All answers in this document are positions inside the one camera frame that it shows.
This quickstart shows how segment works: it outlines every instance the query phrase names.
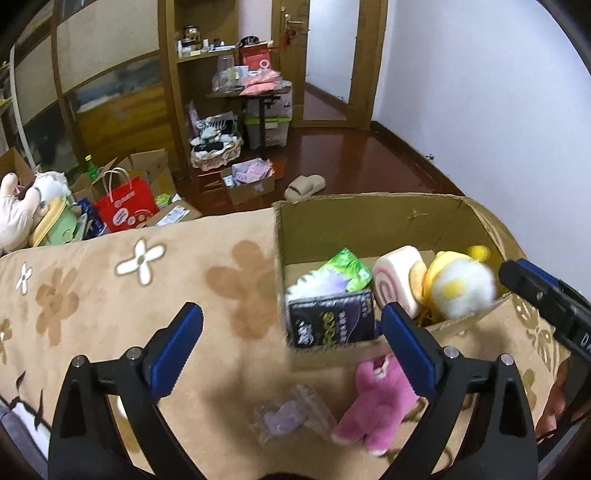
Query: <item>blue gripper pad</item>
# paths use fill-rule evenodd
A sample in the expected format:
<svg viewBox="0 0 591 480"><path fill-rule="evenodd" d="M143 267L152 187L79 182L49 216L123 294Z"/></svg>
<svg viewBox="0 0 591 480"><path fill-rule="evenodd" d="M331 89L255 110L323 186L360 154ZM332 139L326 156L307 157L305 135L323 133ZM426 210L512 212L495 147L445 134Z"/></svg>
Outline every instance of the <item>blue gripper pad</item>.
<svg viewBox="0 0 591 480"><path fill-rule="evenodd" d="M549 284L554 285L555 287L559 286L558 279L554 278L552 275L550 275L548 272L542 270L540 267L534 265L532 262L528 262L525 258L520 258L519 260L517 260L516 263L521 265L523 268L526 268L527 270L529 270L533 274L537 275L538 277L540 277L542 280L548 282Z"/></svg>
<svg viewBox="0 0 591 480"><path fill-rule="evenodd" d="M145 347L142 373L153 401L173 392L174 384L203 331L203 311L187 302L166 328L156 331Z"/></svg>
<svg viewBox="0 0 591 480"><path fill-rule="evenodd" d="M435 387L443 375L443 361L439 365L437 359L434 360L434 355L440 349L439 344L428 331L416 327L398 303L389 303L384 307L381 323L386 340L414 392L433 400ZM433 350L431 355L422 343L426 343L427 349Z"/></svg>

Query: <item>person's hand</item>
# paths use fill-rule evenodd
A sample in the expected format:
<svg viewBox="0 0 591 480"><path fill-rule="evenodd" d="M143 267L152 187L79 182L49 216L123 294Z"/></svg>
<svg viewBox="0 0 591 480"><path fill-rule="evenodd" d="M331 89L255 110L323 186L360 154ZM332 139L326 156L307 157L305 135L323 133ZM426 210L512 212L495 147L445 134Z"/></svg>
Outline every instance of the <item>person's hand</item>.
<svg viewBox="0 0 591 480"><path fill-rule="evenodd" d="M566 377L569 374L569 358L564 360L558 367L558 374L556 375L556 382L552 385L550 393L548 395L548 401L544 407L544 412L538 420L538 424L535 427L535 436L540 438L542 435L546 435L548 432L556 429L556 415L560 415L566 408L566 398L564 396L564 383ZM572 421L577 421L583 415L588 415L591 410L591 399L586 402L573 415Z"/></svg>

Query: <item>white flower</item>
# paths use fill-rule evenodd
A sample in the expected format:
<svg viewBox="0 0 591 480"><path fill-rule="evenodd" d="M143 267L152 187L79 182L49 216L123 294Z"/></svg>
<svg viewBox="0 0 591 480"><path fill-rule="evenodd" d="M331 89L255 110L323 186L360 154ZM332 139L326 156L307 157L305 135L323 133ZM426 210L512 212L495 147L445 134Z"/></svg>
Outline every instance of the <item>white flower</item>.
<svg viewBox="0 0 591 480"><path fill-rule="evenodd" d="M135 244L135 256L118 264L115 271L117 275L127 275L137 270L139 272L139 284L145 287L152 282L152 271L148 263L152 260L158 260L164 255L164 251L164 245L156 245L146 250L146 241L142 238Z"/></svg>
<svg viewBox="0 0 591 480"><path fill-rule="evenodd" d="M27 293L27 280L29 278L31 278L32 274L33 274L33 269L27 268L27 264L23 263L22 267L21 267L21 276L18 277L17 287L16 287L16 290L18 290L19 288L21 289L21 293L23 295L26 295L26 293Z"/></svg>

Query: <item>beige blanket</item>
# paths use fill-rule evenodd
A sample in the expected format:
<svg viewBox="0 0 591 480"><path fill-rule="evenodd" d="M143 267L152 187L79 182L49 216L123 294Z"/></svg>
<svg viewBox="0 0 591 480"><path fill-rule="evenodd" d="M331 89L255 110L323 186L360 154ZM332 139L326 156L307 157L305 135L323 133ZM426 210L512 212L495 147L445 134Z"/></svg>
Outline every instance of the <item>beige blanket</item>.
<svg viewBox="0 0 591 480"><path fill-rule="evenodd" d="M388 458L360 446L340 447L299 431L266 447L248 429L252 409L306 382L339 418L355 398L351 368L292 372L278 325L271 210L209 217L108 235L63 247L15 252L0 259L0 395L18 394L51 423L72 357L119 357L145 345L186 301L200 304L205 326L173 394L160 402L170 427L210 479L254 479L290 471L319 479L379 478ZM450 341L466 356L511 353L522 373L534 419L541 414L561 360L537 312L508 301ZM440 461L457 451L466 400ZM424 410L408 416L392 446L399 449ZM149 469L118 416L134 462Z"/></svg>

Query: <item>egg plush toy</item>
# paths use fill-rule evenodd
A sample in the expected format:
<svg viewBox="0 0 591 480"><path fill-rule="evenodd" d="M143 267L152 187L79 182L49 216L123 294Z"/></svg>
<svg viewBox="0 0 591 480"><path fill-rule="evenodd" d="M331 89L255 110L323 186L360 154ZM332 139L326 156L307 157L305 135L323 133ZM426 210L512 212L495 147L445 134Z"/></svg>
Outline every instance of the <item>egg plush toy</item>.
<svg viewBox="0 0 591 480"><path fill-rule="evenodd" d="M470 247L469 255L439 252L428 268L416 262L409 275L415 300L446 320L490 308L496 286L494 273L483 263L489 253L478 245Z"/></svg>

